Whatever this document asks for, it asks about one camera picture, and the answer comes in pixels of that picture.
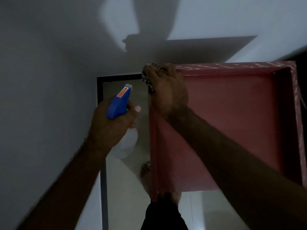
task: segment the blue spray nozzle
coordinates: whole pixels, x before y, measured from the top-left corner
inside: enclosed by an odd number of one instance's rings
[[[131,94],[132,85],[126,84],[119,94],[113,99],[106,113],[107,118],[114,119],[127,113],[127,105]]]

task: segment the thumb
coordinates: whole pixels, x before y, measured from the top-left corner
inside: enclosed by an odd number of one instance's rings
[[[140,111],[141,107],[135,106],[134,108],[131,108],[126,114],[123,115],[128,125],[136,119]]]

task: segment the orange and white label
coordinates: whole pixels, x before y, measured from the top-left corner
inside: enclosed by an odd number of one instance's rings
[[[129,89],[129,87],[125,86],[121,92],[117,95],[117,97],[122,97],[124,95],[124,93]]]

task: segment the black pants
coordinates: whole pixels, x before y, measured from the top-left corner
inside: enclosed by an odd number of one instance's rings
[[[146,210],[141,230],[148,229],[188,230],[176,204],[160,197],[158,202],[151,202]]]

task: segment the forearm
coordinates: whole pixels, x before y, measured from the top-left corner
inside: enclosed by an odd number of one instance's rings
[[[75,229],[108,152],[88,140],[18,229]]]
[[[304,188],[271,169],[188,108],[167,121],[196,151],[251,229],[272,225],[284,228],[287,224],[307,227]]]

